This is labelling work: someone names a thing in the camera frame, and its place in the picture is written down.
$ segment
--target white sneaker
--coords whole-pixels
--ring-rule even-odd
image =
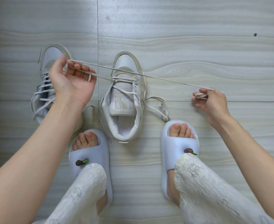
[[[34,93],[31,99],[31,109],[34,113],[33,118],[40,124],[45,118],[53,102],[55,101],[55,91],[51,80],[49,78],[49,71],[51,70],[54,62],[62,55],[66,55],[67,60],[72,59],[70,52],[62,45],[53,44],[45,48],[40,56],[40,75],[42,83],[37,86],[37,92]],[[83,125],[83,117],[79,119],[75,131],[80,129]]]
[[[138,59],[129,52],[117,54],[112,68],[120,71],[112,71],[113,82],[100,103],[100,116],[106,119],[104,128],[109,127],[120,143],[128,143],[138,137],[142,127],[143,108],[146,104],[144,73]],[[159,112],[163,120],[168,121],[165,101],[159,97],[152,98],[163,102],[163,113],[147,105]]]

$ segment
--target gray wood-grain floor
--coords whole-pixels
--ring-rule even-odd
[[[38,126],[30,100],[40,84],[41,48],[52,43],[77,60],[109,67],[127,50],[148,74],[220,89],[231,114],[274,156],[274,0],[0,0],[0,166]],[[98,107],[108,85],[98,80],[91,104]],[[147,95],[162,96],[172,119],[196,128],[202,161],[258,203],[219,135],[192,106],[196,90],[147,79]],[[138,139],[130,146],[113,140],[114,200],[101,223],[182,223],[161,193],[163,124],[145,109]],[[82,130],[88,128],[99,123],[87,109]],[[47,218],[71,184],[65,154],[36,220]]]

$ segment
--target pajama pants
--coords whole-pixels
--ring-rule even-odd
[[[186,224],[272,224],[254,205],[193,154],[180,156],[175,165],[175,185]],[[106,174],[99,164],[87,165],[45,221],[34,224],[99,223],[96,202],[105,194]]]

